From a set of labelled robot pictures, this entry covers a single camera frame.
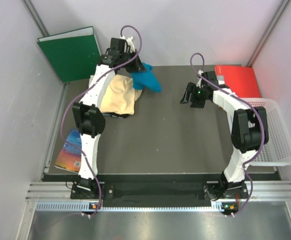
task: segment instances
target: fabric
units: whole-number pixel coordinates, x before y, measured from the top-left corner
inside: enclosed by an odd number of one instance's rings
[[[135,101],[142,90],[133,88],[133,79],[127,76],[115,75],[107,87],[101,102],[101,113],[130,114],[135,113]]]
[[[161,92],[161,85],[155,75],[151,72],[153,67],[144,62],[142,64],[146,68],[146,72],[131,73],[131,76],[133,78],[133,88],[136,90],[142,90],[147,87],[154,92]]]

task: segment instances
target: plastic basket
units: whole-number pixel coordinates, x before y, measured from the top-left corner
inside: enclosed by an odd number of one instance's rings
[[[269,141],[251,166],[281,167],[291,165],[291,138],[281,114],[279,105],[272,99],[243,98],[254,107],[262,106],[266,109]],[[232,118],[228,115],[230,131]]]

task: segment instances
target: blue cloth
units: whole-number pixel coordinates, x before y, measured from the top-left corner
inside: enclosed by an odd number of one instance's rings
[[[153,67],[144,62],[142,64],[146,69],[145,72],[131,73],[133,79],[133,88],[136,90],[142,90],[144,87],[147,87],[154,92],[161,92],[161,85],[155,75],[151,72]]]

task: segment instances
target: gray table surface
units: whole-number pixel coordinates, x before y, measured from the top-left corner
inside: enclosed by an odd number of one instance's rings
[[[179,104],[188,82],[198,80],[190,66],[155,66],[162,92],[145,89],[126,119],[106,117],[100,137],[97,167],[100,174],[220,173],[233,147],[226,113],[212,102],[205,108]],[[86,90],[88,80],[72,82],[66,105]],[[72,113],[64,133],[76,128]],[[53,166],[63,146],[58,135],[50,174],[71,174]],[[249,172],[273,173],[273,167],[249,167]]]
[[[291,240],[284,202],[250,202],[235,218],[218,212],[99,212],[91,219],[78,214],[61,220],[67,214],[37,211],[28,239]]]

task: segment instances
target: white cable tie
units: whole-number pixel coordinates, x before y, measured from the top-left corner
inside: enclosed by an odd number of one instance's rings
[[[130,46],[130,53],[133,53],[136,51],[135,44],[133,43],[134,37],[128,37],[126,38],[125,36],[120,37],[121,39],[124,39],[126,43]]]
[[[200,74],[200,75],[203,74],[203,73],[204,73],[204,71],[202,71],[202,70],[199,70],[199,71],[198,71],[198,74]],[[202,81],[202,78],[199,77],[199,76],[198,76],[198,78],[199,78],[199,80],[197,81],[196,86],[197,86],[197,87],[201,87],[201,81]]]
[[[232,95],[236,95],[236,93],[234,91],[228,93],[229,97],[231,97]]]

